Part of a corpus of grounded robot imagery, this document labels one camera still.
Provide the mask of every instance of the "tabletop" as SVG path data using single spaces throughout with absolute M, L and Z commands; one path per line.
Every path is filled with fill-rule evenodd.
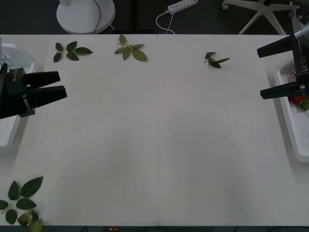
M 292 54 L 256 49 L 282 36 L 128 35 L 146 63 L 113 54 L 117 35 L 1 37 L 59 71 L 68 97 L 22 119 L 0 155 L 0 199 L 43 175 L 32 199 L 47 225 L 307 224 L 308 165 L 279 102 L 259 95 Z M 53 63 L 72 41 L 94 53 Z M 214 69 L 207 52 L 231 59 Z

